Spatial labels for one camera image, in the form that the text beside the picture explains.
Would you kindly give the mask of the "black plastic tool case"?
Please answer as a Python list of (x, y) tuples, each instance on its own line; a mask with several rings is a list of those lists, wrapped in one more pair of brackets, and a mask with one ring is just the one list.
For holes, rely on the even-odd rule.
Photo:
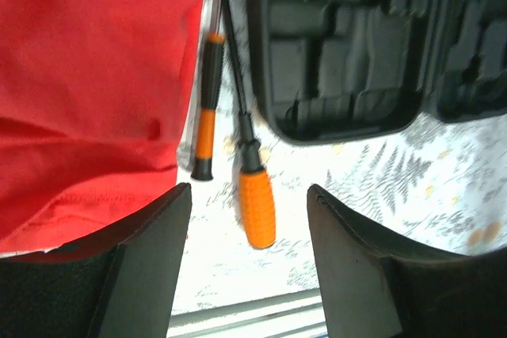
[(321, 145), (506, 112), (506, 0), (246, 0), (257, 106)]

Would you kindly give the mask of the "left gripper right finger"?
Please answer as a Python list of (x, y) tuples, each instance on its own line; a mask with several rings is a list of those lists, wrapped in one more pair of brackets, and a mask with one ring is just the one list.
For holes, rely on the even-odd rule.
[(307, 217), (331, 337), (503, 337), (506, 251), (422, 244), (314, 184)]

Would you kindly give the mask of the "large orange handle screwdriver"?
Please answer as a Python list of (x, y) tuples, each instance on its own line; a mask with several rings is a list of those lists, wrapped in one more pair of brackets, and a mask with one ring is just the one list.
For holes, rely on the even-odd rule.
[(249, 244), (255, 249), (266, 249), (276, 240), (273, 189), (270, 177), (261, 162), (260, 142), (254, 135), (252, 115), (246, 103), (230, 0), (222, 0), (221, 6), (238, 103), (238, 148), (241, 156), (238, 200), (242, 223)]

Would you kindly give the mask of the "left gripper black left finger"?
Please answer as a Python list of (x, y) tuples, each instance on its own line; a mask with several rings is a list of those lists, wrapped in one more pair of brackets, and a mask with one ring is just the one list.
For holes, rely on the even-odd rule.
[(179, 184), (60, 248), (2, 260), (2, 336), (164, 337), (191, 210)]

